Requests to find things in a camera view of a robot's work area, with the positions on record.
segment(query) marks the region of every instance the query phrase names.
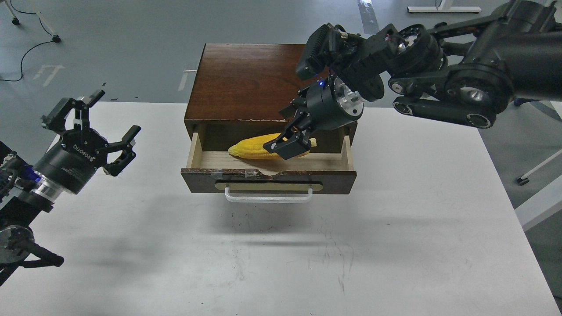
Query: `white handle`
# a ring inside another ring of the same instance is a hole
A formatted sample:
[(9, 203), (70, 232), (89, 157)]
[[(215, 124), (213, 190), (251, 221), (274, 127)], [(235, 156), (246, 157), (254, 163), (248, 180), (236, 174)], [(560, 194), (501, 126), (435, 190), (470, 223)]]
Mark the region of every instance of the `white handle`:
[(301, 196), (248, 196), (230, 195), (229, 186), (224, 188), (224, 196), (230, 202), (237, 203), (306, 203), (312, 199), (312, 187), (309, 186), (309, 193)]

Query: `wooden drawer box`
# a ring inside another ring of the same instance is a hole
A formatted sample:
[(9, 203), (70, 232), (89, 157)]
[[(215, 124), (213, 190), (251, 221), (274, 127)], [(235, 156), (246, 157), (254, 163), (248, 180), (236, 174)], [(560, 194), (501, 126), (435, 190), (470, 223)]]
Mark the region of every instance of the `wooden drawer box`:
[(349, 194), (356, 172), (351, 143), (356, 123), (313, 135), (318, 146), (289, 160), (247, 160), (228, 148), (254, 136), (279, 133), (278, 111), (310, 82), (294, 73), (304, 45), (206, 44), (195, 77), (185, 126), (192, 140), (181, 170), (191, 192), (300, 191)]

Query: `dark wood cabinet top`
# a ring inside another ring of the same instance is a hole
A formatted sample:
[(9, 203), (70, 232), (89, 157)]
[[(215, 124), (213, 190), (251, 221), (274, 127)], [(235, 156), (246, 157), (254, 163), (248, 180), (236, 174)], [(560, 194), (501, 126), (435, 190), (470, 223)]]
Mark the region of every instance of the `dark wood cabinet top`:
[(303, 49), (302, 44), (206, 44), (185, 120), (283, 121), (278, 111), (317, 80), (303, 82), (295, 74)]

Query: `robotiq logo text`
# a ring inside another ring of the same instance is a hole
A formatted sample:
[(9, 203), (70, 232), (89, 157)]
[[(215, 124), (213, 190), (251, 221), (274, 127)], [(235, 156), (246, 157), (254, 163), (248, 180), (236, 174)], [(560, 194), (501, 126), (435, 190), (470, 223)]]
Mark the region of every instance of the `robotiq logo text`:
[(86, 159), (89, 159), (90, 162), (93, 162), (94, 159), (96, 159), (95, 157), (90, 156), (89, 153), (87, 153), (86, 151), (84, 151), (83, 149), (81, 149), (80, 147), (78, 147), (78, 145), (74, 145), (73, 148), (74, 148), (77, 152), (81, 153), (84, 157), (86, 157)]

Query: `fake corn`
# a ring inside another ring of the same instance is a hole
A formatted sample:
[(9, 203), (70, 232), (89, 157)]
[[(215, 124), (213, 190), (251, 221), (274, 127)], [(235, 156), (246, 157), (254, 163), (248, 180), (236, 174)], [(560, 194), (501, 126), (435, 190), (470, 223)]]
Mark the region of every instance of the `fake corn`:
[[(264, 143), (276, 139), (279, 134), (267, 134), (262, 136), (256, 136), (248, 139), (244, 139), (238, 142), (236, 145), (228, 149), (228, 153), (232, 156), (244, 158), (244, 159), (282, 159), (276, 153), (270, 154), (264, 149)], [(310, 145), (316, 147), (316, 138), (310, 138)]]

